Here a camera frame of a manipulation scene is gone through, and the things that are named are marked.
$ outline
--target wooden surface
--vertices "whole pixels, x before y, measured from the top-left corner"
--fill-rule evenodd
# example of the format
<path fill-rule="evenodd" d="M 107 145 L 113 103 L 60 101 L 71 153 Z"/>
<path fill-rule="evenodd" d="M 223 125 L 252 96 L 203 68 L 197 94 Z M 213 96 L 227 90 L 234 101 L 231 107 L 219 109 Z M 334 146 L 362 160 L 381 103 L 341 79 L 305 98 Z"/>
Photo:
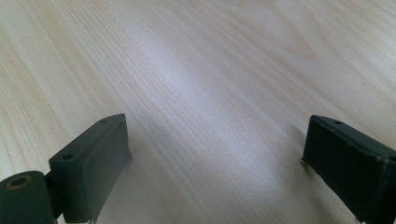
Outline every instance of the wooden surface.
<path fill-rule="evenodd" d="M 125 113 L 98 223 L 354 223 L 312 114 L 396 148 L 395 1 L 1 1 L 0 177 Z"/>

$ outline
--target light wood surface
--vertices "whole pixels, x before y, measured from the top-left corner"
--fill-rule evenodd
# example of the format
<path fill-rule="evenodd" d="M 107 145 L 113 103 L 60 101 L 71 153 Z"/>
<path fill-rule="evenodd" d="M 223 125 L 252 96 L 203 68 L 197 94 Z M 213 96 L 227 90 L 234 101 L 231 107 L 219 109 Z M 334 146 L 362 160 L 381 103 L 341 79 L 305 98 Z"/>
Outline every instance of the light wood surface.
<path fill-rule="evenodd" d="M 396 148 L 396 2 L 0 2 L 0 177 L 125 113 L 98 223 L 354 223 L 299 163 L 312 114 Z"/>

